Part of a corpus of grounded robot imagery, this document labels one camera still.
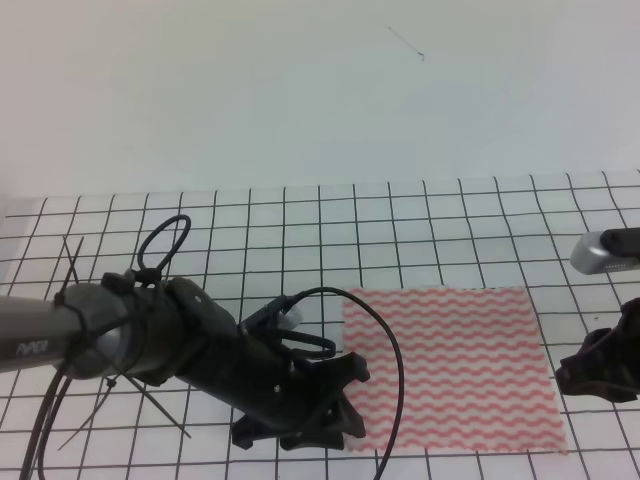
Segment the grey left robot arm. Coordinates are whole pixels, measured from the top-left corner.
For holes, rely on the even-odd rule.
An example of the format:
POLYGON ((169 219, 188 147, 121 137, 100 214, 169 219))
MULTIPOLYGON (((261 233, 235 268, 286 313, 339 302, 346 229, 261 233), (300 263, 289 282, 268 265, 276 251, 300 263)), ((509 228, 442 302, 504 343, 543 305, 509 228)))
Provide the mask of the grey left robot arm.
POLYGON ((54 365, 74 380, 125 373, 150 386, 177 378, 241 412, 232 441, 242 449, 276 438, 286 450, 341 450, 346 436, 364 437, 344 390, 369 379, 365 360, 313 362, 289 339, 239 325, 187 279, 160 291, 78 284, 60 301, 1 301, 3 371, 54 365))

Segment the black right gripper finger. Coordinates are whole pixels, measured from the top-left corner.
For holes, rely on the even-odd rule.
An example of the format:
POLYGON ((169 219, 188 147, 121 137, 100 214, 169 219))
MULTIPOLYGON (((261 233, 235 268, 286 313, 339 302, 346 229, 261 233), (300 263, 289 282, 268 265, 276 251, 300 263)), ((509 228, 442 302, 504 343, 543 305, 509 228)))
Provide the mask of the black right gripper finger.
POLYGON ((567 396, 605 397, 601 384, 602 371, 598 363, 583 355, 572 355, 560 361, 555 379, 560 392, 567 396))

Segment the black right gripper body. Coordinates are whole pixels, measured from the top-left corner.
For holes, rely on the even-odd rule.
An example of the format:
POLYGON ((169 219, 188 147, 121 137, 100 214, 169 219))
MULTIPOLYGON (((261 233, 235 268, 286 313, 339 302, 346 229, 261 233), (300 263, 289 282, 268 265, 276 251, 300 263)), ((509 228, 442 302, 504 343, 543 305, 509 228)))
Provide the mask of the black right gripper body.
POLYGON ((587 395, 612 403, 639 399, 639 299, 621 307, 613 328, 590 332, 586 346, 587 395))

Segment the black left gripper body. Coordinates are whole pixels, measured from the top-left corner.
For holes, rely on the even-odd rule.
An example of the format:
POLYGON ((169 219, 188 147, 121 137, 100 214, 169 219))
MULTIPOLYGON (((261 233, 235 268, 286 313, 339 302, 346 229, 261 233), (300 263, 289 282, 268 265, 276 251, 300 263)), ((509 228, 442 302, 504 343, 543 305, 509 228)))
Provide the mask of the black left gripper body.
POLYGON ((122 372, 148 385, 176 377, 243 412, 237 430, 323 430, 330 425, 330 354, 286 341, 328 341, 279 325, 280 296, 243 323, 184 278, 123 277, 122 372))

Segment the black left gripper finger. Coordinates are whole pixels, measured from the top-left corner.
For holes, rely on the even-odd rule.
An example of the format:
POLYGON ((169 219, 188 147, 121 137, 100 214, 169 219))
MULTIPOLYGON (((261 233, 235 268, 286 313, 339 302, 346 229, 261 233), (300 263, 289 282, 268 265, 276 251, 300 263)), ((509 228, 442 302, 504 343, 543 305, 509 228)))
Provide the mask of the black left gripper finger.
POLYGON ((244 415, 231 427, 232 444, 250 449, 257 440, 275 438, 282 449, 344 449, 344 436, 362 439, 366 436, 363 417, 340 394, 335 400, 317 407, 305 422, 289 427, 274 427, 244 415))
POLYGON ((366 360, 356 353, 312 362, 304 370, 304 385, 318 395, 339 395, 353 381, 370 379, 366 360))

